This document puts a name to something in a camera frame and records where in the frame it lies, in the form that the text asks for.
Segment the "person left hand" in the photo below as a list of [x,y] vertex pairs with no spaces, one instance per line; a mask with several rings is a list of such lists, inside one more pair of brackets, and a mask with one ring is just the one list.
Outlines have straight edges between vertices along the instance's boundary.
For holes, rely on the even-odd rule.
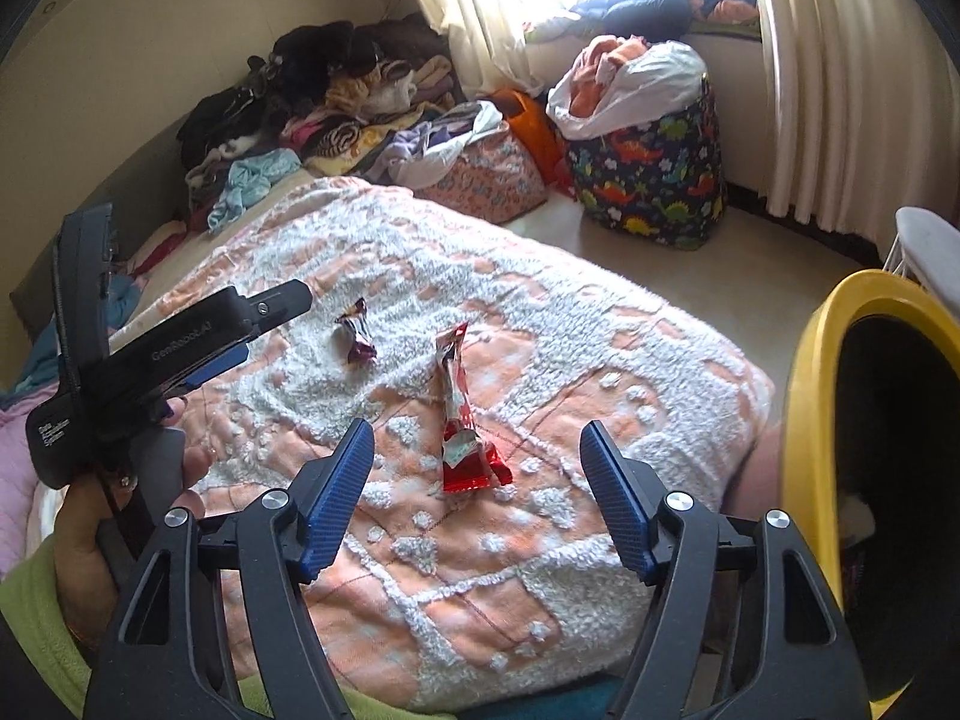
[[[164,426],[174,426],[186,406],[184,397],[169,400]],[[181,466],[184,490],[172,502],[174,507],[184,507],[197,518],[205,517],[203,500],[192,486],[208,473],[210,465],[212,459],[202,447],[185,450]],[[132,497],[130,484],[124,486],[116,481],[109,489],[121,509]],[[96,660],[99,642],[119,598],[119,590],[96,541],[99,523],[113,515],[98,478],[80,476],[68,488],[53,530],[53,567],[60,610],[71,639],[88,665]]]

